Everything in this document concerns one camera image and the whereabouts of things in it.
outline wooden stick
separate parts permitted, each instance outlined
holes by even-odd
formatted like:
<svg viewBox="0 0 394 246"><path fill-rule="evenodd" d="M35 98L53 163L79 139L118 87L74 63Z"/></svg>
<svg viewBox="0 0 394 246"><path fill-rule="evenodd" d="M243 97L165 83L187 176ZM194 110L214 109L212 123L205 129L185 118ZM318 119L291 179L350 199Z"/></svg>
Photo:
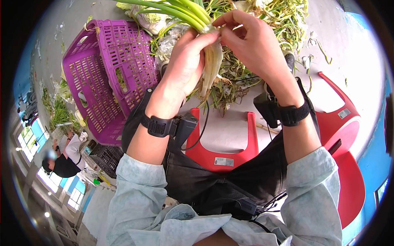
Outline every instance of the wooden stick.
<svg viewBox="0 0 394 246"><path fill-rule="evenodd" d="M274 129L268 129L266 126L263 126L262 124L259 124L259 123L256 123L256 127L260 127L261 129L264 129L264 130L266 130L266 131L270 131L270 132L272 132L272 133L274 133L274 134L279 134L279 132L278 131L275 131Z"/></svg>

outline basket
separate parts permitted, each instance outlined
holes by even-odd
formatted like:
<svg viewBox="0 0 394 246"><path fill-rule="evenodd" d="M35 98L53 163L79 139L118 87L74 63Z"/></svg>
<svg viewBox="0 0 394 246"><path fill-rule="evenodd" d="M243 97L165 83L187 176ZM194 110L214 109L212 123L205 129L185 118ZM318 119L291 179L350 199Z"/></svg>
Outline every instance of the basket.
<svg viewBox="0 0 394 246"><path fill-rule="evenodd" d="M95 161L85 151L85 147L89 147L92 150L95 146L96 146L96 142L94 140L90 140L89 142L86 142L84 145L81 145L79 152L80 152L82 158L84 159L84 161L86 162L86 164L88 164L91 169L98 172L98 171L100 171L99 166L97 165L97 163L95 163Z"/></svg>
<svg viewBox="0 0 394 246"><path fill-rule="evenodd" d="M89 157L113 179L116 179L116 168L119 160L123 156L123 151L116 146L103 146L97 144Z"/></svg>
<svg viewBox="0 0 394 246"><path fill-rule="evenodd" d="M134 22L91 20L71 43L63 68L71 95L89 130L100 144L121 146L121 134L130 111L145 89L157 84L150 37ZM122 90L116 70L124 78ZM87 105L82 105L82 92Z"/></svg>

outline black shoe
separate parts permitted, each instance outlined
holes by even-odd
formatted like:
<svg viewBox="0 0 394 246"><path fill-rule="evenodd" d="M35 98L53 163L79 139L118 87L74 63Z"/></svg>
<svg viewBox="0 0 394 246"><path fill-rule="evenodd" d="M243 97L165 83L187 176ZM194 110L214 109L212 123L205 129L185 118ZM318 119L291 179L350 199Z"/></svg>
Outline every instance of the black shoe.
<svg viewBox="0 0 394 246"><path fill-rule="evenodd" d="M162 63L162 67L160 68L160 77L163 78L163 75L165 73L165 71L167 70L167 66L168 66L168 60L167 61L163 61Z"/></svg>
<svg viewBox="0 0 394 246"><path fill-rule="evenodd" d="M296 62L296 60L295 60L296 57L294 56L294 54L291 51L287 51L284 54L284 58L286 59L286 63L290 69L290 72L293 73L294 63Z"/></svg>

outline red plastic stool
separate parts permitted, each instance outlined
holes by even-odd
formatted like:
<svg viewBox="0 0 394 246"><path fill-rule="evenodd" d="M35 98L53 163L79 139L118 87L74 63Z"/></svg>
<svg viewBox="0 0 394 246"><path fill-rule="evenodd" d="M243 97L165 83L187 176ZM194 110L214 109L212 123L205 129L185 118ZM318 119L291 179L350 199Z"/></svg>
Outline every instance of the red plastic stool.
<svg viewBox="0 0 394 246"><path fill-rule="evenodd" d="M365 200L365 185L360 168L349 149L360 128L360 114L349 97L323 72L322 77L342 98L345 105L331 113L316 112L320 129L320 141L327 150L339 146L333 153L338 165L340 193L338 212L342 229L348 226L360 213Z"/></svg>
<svg viewBox="0 0 394 246"><path fill-rule="evenodd" d="M200 109L191 109L191 114L200 119ZM248 144L245 150L240 151L236 154L222 154L215 153L205 149L200 142L192 148L186 151L186 155L192 160L197 162L200 166L212 171L212 172L228 172L234 168L244 164L258 155L258 142L257 142L257 130L256 130L256 115L253 112L247 113L247 128L248 128ZM190 134L186 143L186 148L191 147L197 139L200 137L200 121L197 127Z"/></svg>
<svg viewBox="0 0 394 246"><path fill-rule="evenodd" d="M338 213L342 229L348 226L360 213L365 200L365 185L360 168L350 151L333 154L338 165L339 192Z"/></svg>
<svg viewBox="0 0 394 246"><path fill-rule="evenodd" d="M331 113L316 112L320 128L320 142L327 150L330 149L339 139L342 141L337 153L345 153L353 145L360 128L360 114L348 96L323 72L319 72L322 77L342 98L345 105Z"/></svg>

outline shoe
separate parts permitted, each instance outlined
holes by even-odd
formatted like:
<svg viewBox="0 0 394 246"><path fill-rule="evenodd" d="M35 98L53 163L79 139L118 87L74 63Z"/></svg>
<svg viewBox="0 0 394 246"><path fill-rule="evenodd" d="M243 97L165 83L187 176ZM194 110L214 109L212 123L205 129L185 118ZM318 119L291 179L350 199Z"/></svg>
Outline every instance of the shoe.
<svg viewBox="0 0 394 246"><path fill-rule="evenodd" d="M286 50L283 55L286 60L287 66L290 69L290 72L293 73L294 63L296 62L296 60L295 60L296 57L294 56L294 53L289 50Z"/></svg>
<svg viewBox="0 0 394 246"><path fill-rule="evenodd" d="M164 75L164 73L165 73L165 71L167 69L167 66L168 66L169 62L170 62L169 60L166 60L166 61L163 61L163 63L162 63L162 67L160 68L160 76L162 78L163 78L163 75Z"/></svg>
<svg viewBox="0 0 394 246"><path fill-rule="evenodd" d="M82 131L81 135L79 136L79 141L80 142L86 142L86 140L87 140L87 132Z"/></svg>

